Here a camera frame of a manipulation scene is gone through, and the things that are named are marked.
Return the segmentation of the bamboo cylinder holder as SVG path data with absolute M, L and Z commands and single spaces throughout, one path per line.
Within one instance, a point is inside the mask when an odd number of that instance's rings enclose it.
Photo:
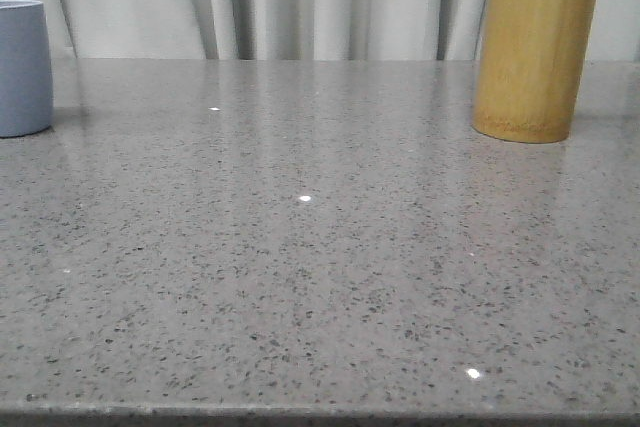
M 596 0 L 487 0 L 473 128 L 553 143 L 569 136 Z

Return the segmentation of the blue plastic cup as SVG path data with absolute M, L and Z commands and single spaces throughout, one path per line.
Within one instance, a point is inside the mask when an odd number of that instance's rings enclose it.
M 1 2 L 1 136 L 43 131 L 53 117 L 53 78 L 44 4 Z

